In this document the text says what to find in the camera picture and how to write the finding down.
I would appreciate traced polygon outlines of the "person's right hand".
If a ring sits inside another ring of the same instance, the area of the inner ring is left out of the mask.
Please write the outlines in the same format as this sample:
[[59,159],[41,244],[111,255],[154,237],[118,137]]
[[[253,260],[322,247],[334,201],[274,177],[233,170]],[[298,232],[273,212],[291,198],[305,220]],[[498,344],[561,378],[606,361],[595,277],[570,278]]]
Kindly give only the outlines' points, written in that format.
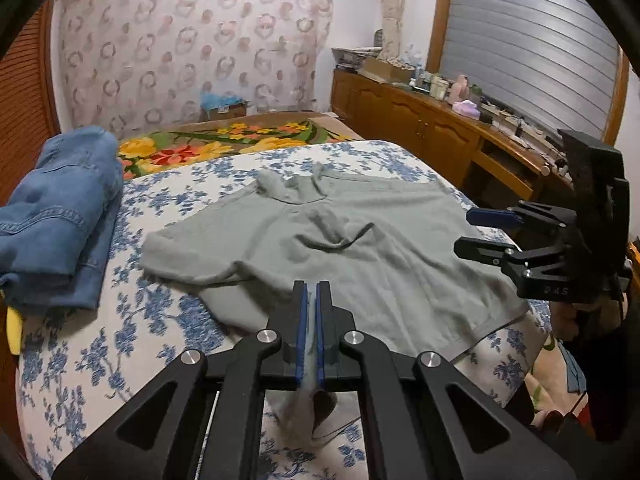
[[628,312],[628,297],[622,300],[600,296],[593,304],[551,301],[551,327],[555,338],[570,341],[590,330],[614,330]]

